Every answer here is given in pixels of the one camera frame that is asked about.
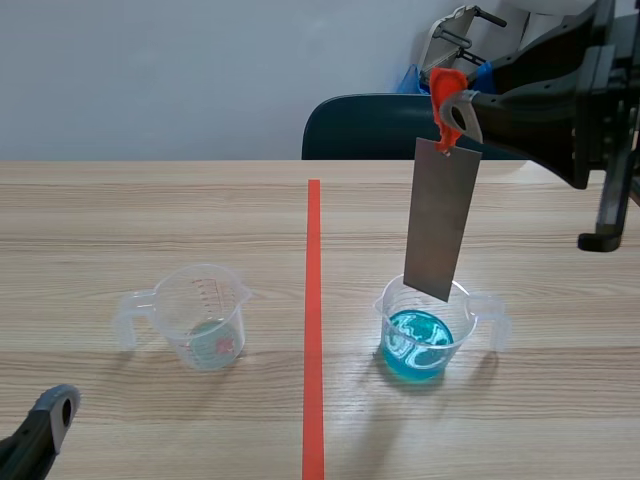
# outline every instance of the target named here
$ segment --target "blue liquid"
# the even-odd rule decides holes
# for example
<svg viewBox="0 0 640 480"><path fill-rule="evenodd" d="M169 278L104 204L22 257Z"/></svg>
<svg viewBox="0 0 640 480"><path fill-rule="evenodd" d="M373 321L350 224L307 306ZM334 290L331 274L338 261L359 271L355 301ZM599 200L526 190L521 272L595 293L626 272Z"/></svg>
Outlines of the blue liquid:
<svg viewBox="0 0 640 480"><path fill-rule="evenodd" d="M419 310L403 310L389 322L415 342L451 345L453 335L438 317ZM432 378L444 370L455 349L432 349L407 340L387 328L383 332L382 355L398 376L411 381Z"/></svg>

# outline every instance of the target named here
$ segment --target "wood grain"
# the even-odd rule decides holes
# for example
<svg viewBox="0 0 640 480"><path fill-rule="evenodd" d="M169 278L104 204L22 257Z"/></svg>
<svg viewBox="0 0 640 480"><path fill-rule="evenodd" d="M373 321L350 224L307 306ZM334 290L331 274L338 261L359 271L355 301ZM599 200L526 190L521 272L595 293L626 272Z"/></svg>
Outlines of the wood grain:
<svg viewBox="0 0 640 480"><path fill-rule="evenodd" d="M327 479L600 480L640 472L640 213L580 252L602 175L573 191L532 163L480 170L457 279L514 319L416 387L375 355L372 303L401 273L411 162L0 163L0 428L40 392L83 404L52 479L299 479L306 185L323 185ZM173 270L233 267L253 290L230 368L183 367L151 327L118 351L119 297Z"/></svg>

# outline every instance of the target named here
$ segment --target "red tape line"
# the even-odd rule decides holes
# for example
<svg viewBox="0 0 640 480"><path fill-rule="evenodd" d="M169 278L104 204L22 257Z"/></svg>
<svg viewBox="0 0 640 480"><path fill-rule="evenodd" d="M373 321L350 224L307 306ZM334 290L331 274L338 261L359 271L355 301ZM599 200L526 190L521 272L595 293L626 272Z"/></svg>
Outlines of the red tape line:
<svg viewBox="0 0 640 480"><path fill-rule="evenodd" d="M307 209L307 277L304 294L302 480L324 480L320 180L309 180Z"/></svg>

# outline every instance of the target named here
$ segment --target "dark teal chair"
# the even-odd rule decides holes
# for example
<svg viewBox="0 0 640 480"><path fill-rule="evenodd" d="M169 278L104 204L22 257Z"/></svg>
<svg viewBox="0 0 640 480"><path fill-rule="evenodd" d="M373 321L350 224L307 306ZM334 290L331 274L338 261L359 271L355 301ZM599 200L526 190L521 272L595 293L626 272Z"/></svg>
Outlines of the dark teal chair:
<svg viewBox="0 0 640 480"><path fill-rule="evenodd" d="M350 95L319 105L309 117L303 160L413 159L416 138L439 140L431 97ZM462 137L459 147L482 152L486 160L524 160L514 153Z"/></svg>

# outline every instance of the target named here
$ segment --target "measuring cup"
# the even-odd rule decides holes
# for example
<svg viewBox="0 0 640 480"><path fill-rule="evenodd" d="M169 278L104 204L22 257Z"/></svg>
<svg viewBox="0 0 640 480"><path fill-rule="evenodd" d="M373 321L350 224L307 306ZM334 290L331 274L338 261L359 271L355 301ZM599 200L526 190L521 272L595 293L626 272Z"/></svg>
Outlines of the measuring cup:
<svg viewBox="0 0 640 480"><path fill-rule="evenodd" d="M400 275L374 307L382 315L382 355L392 371L411 381L442 373L478 322L493 322L492 350L503 351L511 334L502 300L471 295L457 282L446 303L407 287Z"/></svg>
<svg viewBox="0 0 640 480"><path fill-rule="evenodd" d="M242 304L250 297L232 271L193 265L169 275L153 290L125 295L113 327L122 348L133 350L133 320L146 317L187 365L216 370L242 351Z"/></svg>

